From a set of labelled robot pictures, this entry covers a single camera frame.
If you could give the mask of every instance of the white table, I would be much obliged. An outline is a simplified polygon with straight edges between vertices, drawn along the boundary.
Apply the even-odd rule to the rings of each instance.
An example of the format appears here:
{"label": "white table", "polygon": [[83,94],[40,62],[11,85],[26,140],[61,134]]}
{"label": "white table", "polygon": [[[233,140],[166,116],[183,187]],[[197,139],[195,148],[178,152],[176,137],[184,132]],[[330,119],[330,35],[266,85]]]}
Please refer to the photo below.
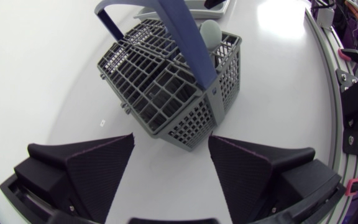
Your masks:
{"label": "white table", "polygon": [[[316,157],[328,164],[329,84],[318,44],[305,21],[305,6],[302,1],[232,1],[218,20],[222,30],[242,37],[241,90],[214,134],[277,147],[313,147]],[[96,63],[110,44],[98,50],[78,77],[48,143],[134,133],[135,148],[108,223],[125,223],[131,217],[214,217],[230,223],[207,139],[193,152],[152,139],[124,113],[118,97],[99,78]]]}

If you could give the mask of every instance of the light blue object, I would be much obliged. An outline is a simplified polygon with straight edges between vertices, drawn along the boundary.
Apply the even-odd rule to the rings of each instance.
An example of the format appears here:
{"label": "light blue object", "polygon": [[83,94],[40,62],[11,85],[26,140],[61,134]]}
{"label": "light blue object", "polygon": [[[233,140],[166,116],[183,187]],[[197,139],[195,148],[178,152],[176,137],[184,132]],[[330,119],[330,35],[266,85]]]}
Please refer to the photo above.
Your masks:
{"label": "light blue object", "polygon": [[200,34],[209,52],[214,52],[221,45],[222,31],[219,24],[213,20],[207,20],[200,27]]}
{"label": "light blue object", "polygon": [[217,74],[204,40],[184,0],[104,0],[100,2],[95,9],[96,15],[114,38],[121,40],[124,35],[104,10],[106,6],[112,4],[132,4],[155,9],[185,57],[199,86],[206,90],[212,85]]}

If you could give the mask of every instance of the metal frame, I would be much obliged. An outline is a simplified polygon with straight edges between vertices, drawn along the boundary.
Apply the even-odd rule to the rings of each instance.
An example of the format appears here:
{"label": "metal frame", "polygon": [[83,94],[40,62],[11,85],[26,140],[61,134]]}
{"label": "metal frame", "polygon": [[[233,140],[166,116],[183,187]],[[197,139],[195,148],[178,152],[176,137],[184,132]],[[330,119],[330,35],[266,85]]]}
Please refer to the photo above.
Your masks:
{"label": "metal frame", "polygon": [[[327,81],[329,83],[330,99],[331,99],[331,153],[329,158],[329,166],[342,176],[341,184],[346,185],[349,179],[358,176],[358,156],[348,155],[342,152],[343,139],[343,118],[341,92],[336,78],[335,70],[337,68],[347,71],[353,75],[353,71],[349,62],[345,62],[337,55],[337,50],[343,48],[341,41],[336,35],[333,28],[330,30],[320,28],[314,21],[309,10],[305,11],[305,19],[310,25],[311,30],[319,45],[319,49],[326,68]],[[336,208],[321,223],[342,223],[347,209],[349,208],[352,197],[343,197]]]}

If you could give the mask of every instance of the white surface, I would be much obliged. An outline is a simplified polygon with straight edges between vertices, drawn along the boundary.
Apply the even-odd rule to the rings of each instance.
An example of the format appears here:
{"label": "white surface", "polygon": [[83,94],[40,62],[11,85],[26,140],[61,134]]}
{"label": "white surface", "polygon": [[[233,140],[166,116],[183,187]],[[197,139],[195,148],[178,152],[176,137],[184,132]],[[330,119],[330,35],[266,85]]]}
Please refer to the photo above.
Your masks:
{"label": "white surface", "polygon": [[[0,1],[0,184],[28,157],[28,143],[47,142],[84,65],[112,40],[93,13],[97,3]],[[120,23],[138,10],[108,12]],[[24,222],[1,191],[0,222]]]}
{"label": "white surface", "polygon": [[[108,223],[130,217],[216,217],[230,223],[206,140],[186,152],[150,138],[99,78],[96,63],[112,38],[106,39],[93,15],[97,1],[25,3],[0,2],[0,183],[25,159],[30,142],[61,144],[133,132],[136,146]],[[218,20],[223,31],[242,37],[241,90],[214,134],[277,147],[310,146],[327,164],[328,84],[304,6],[296,0],[237,0]],[[131,19],[137,11],[121,9],[113,19],[127,15],[119,23],[125,31],[138,22]],[[1,191],[0,221],[23,222]]]}
{"label": "white surface", "polygon": [[[223,31],[242,37],[242,83],[237,100],[214,134],[277,147],[311,146],[327,164],[331,143],[328,84],[303,8],[297,1],[233,1],[218,20]],[[117,96],[98,77],[95,65],[109,44],[79,76],[49,143],[134,133],[134,152],[108,223],[125,223],[130,217],[216,217],[230,223],[206,140],[193,152],[186,152],[150,138],[120,109]],[[103,128],[99,125],[102,119],[106,121]]]}

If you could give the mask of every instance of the black foam pad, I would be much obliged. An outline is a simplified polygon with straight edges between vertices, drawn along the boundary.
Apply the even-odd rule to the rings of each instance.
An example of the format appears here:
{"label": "black foam pad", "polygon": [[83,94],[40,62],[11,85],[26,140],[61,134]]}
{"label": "black foam pad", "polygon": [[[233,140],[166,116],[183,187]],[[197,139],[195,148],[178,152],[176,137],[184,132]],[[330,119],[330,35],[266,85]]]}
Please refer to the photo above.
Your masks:
{"label": "black foam pad", "polygon": [[61,146],[28,146],[34,159],[67,171],[81,203],[98,223],[106,221],[133,148],[132,134]]}
{"label": "black foam pad", "polygon": [[219,136],[210,136],[208,147],[234,224],[247,222],[275,175],[314,157],[312,148],[279,149]]}

